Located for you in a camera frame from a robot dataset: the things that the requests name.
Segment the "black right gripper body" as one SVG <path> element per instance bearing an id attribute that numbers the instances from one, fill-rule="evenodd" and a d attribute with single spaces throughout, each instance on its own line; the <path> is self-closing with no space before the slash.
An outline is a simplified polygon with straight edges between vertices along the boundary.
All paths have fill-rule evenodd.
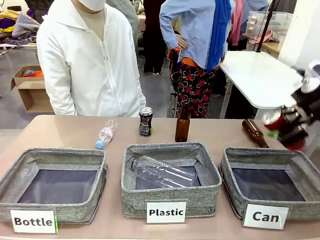
<path id="1" fill-rule="evenodd" d="M 303 93 L 302 87 L 292 95 L 296 105 L 304 110 L 311 123 L 320 120 L 320 87 L 309 93 Z"/>

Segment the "bystander hand on hip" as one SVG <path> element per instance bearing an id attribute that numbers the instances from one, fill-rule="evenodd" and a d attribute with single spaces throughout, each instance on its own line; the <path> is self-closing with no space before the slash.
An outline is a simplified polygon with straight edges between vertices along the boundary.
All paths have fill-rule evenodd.
<path id="1" fill-rule="evenodd" d="M 175 34 L 175 38 L 176 38 L 176 46 L 174 47 L 175 49 L 180 49 L 180 50 L 188 49 L 189 45 L 184 36 L 180 34 Z"/>

